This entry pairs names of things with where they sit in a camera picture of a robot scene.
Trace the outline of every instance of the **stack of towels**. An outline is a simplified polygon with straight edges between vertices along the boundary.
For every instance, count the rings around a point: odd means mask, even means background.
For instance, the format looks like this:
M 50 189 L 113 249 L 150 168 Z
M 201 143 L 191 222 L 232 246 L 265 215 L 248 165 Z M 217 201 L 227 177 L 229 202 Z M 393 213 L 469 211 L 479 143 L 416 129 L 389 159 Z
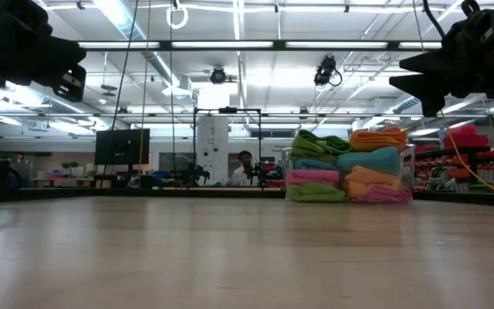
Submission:
M 357 203 L 408 203 L 412 193 L 400 189 L 399 177 L 399 153 L 406 143 L 407 134 L 399 128 L 355 131 L 349 142 L 301 130 L 289 154 L 288 195 L 297 202 L 339 202 L 348 197 Z

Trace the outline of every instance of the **green towel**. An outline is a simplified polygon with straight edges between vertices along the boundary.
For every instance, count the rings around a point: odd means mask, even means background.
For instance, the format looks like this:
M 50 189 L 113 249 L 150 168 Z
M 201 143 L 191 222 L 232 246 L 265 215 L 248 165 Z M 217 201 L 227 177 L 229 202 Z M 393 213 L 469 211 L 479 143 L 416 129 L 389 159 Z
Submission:
M 346 196 L 331 185 L 309 183 L 287 186 L 287 194 L 295 202 L 335 203 L 340 202 Z
M 317 137 L 308 130 L 300 130 L 292 141 L 289 160 L 309 158 L 336 164 L 338 155 L 348 153 L 351 150 L 350 143 L 337 136 Z

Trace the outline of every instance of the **pink towel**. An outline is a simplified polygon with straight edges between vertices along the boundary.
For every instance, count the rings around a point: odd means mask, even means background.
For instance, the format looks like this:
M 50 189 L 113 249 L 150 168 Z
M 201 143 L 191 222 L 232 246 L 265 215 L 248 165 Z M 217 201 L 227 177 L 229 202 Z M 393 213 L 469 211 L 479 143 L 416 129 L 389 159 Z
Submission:
M 306 183 L 318 183 L 324 185 L 339 186 L 340 175 L 338 171 L 326 170 L 292 170 L 287 173 L 286 185 L 301 185 Z
M 390 189 L 373 185 L 369 192 L 352 199 L 355 203 L 409 203 L 413 199 L 411 190 Z

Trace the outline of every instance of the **ceiling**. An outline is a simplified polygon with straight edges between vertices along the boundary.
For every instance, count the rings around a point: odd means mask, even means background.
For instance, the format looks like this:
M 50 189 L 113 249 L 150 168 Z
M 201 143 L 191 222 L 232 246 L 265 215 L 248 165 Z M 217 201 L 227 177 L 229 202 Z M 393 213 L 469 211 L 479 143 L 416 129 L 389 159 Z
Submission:
M 86 7 L 80 10 L 75 1 L 36 1 L 49 14 L 54 28 L 53 35 L 64 39 L 124 40 L 125 37 L 110 19 L 97 7 L 101 0 L 82 1 Z M 244 0 L 244 13 L 237 14 L 234 21 L 233 3 L 240 0 L 181 0 L 179 5 L 188 11 L 188 20 L 179 29 L 171 29 L 166 20 L 170 1 L 139 1 L 137 23 L 152 40 L 235 40 L 235 39 L 386 39 L 419 40 L 417 22 L 410 0 Z M 431 1 L 434 15 L 447 31 L 450 26 L 464 19 L 460 1 Z M 279 5 L 279 12 L 274 6 Z M 350 12 L 342 12 L 346 4 Z M 494 7 L 494 0 L 480 0 L 480 6 Z M 134 8 L 136 0 L 130 1 Z M 406 13 L 395 13 L 404 9 Z M 183 14 L 175 12 L 172 21 L 179 23 Z M 420 10 L 419 25 L 424 40 L 439 40 L 439 34 Z M 267 112 L 298 112 L 308 107 L 310 112 L 386 112 L 406 98 L 400 90 L 388 85 L 388 77 L 405 74 L 398 61 L 417 53 L 380 51 L 163 51 L 160 56 L 173 73 L 189 76 L 194 89 L 209 85 L 207 72 L 221 66 L 230 76 L 239 76 L 238 59 L 241 60 L 246 84 L 243 107 L 261 108 Z M 337 88 L 316 90 L 313 78 L 316 66 L 324 56 L 334 55 L 344 76 Z M 117 97 L 105 97 L 101 85 L 120 87 L 124 72 L 119 105 L 129 112 L 141 112 L 143 102 L 146 112 L 191 112 L 192 100 L 171 99 L 162 91 L 166 88 L 158 73 L 138 51 L 110 51 L 105 54 L 90 51 L 81 65 L 87 70 L 84 102 L 94 110 L 114 112 Z M 240 107 L 236 82 L 226 84 L 231 94 L 231 106 Z M 452 105 L 461 100 L 449 100 Z M 480 108 L 483 103 L 462 109 Z M 420 105 L 409 112 L 420 113 Z M 178 119 L 188 122 L 188 118 Z M 138 118 L 125 118 L 126 124 L 138 123 Z M 354 118 L 330 118 L 327 123 L 351 123 Z M 148 122 L 167 122 L 170 118 L 150 118 Z

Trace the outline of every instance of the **monitor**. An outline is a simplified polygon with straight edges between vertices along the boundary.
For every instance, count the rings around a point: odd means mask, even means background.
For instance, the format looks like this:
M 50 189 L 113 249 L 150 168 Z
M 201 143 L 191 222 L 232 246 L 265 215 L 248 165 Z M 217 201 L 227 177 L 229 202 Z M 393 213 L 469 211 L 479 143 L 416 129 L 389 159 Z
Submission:
M 107 130 L 96 132 L 95 165 L 133 165 L 141 159 L 148 164 L 150 152 L 150 129 Z

